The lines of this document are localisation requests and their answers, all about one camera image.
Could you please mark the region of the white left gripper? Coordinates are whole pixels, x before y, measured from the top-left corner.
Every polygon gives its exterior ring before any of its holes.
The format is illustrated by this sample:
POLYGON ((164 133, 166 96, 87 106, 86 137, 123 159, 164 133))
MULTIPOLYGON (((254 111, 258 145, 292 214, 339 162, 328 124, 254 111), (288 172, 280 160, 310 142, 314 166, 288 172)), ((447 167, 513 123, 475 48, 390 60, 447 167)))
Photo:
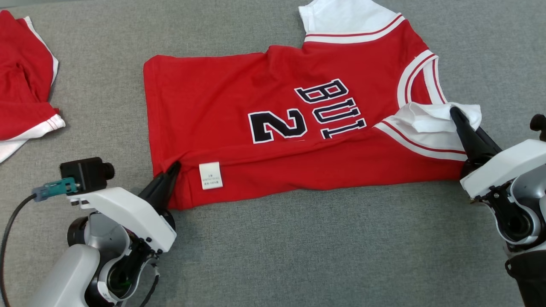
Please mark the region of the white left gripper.
POLYGON ((179 161, 172 163, 140 192, 140 198, 121 187, 71 195, 67 198, 71 202, 77 202, 82 209, 96 209, 138 238, 150 238, 148 245, 151 249, 161 249, 166 253, 171 249, 177 235, 156 210, 166 210, 168 207, 180 169, 179 161))

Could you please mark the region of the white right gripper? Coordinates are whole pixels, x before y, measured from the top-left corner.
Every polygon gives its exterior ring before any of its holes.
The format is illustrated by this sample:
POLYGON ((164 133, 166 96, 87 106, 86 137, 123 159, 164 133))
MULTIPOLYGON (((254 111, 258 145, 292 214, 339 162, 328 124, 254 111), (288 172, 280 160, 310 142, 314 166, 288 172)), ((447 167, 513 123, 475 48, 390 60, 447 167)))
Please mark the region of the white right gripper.
POLYGON ((452 107, 450 116, 470 165, 483 165, 461 179, 471 198, 485 196, 490 187, 502 186, 546 163, 543 141, 528 139, 502 151, 483 128, 472 128, 461 109, 452 107))

